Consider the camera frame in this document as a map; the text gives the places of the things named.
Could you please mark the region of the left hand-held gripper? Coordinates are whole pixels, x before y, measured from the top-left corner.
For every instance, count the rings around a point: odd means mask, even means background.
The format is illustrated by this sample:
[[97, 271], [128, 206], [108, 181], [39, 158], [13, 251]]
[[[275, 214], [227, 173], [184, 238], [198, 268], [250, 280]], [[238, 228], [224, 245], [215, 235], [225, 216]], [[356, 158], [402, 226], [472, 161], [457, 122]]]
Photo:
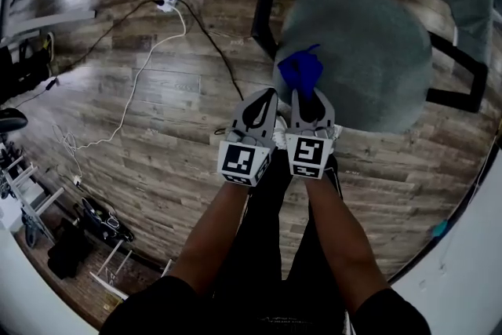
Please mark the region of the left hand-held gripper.
[[[275, 150], [272, 133], [278, 94], [269, 87], [242, 100], [232, 115], [232, 128], [220, 142], [217, 172], [234, 184], [256, 187], [271, 163]], [[261, 136], [237, 129], [261, 129]]]

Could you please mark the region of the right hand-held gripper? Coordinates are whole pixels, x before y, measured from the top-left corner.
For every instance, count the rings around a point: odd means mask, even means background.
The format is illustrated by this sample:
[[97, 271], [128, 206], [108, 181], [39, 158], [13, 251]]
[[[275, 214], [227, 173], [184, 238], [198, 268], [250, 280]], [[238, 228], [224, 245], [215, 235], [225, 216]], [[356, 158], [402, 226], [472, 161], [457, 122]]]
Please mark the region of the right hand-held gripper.
[[[318, 126], [314, 129], [294, 132], [286, 130], [286, 150], [288, 153], [289, 170], [296, 177], [318, 180], [326, 167], [328, 157], [333, 153], [336, 140], [335, 111], [329, 99], [319, 89], [315, 90], [317, 97], [316, 113]], [[305, 122], [302, 110], [305, 106], [303, 97], [297, 89], [292, 91], [291, 125], [294, 129], [302, 129]]]

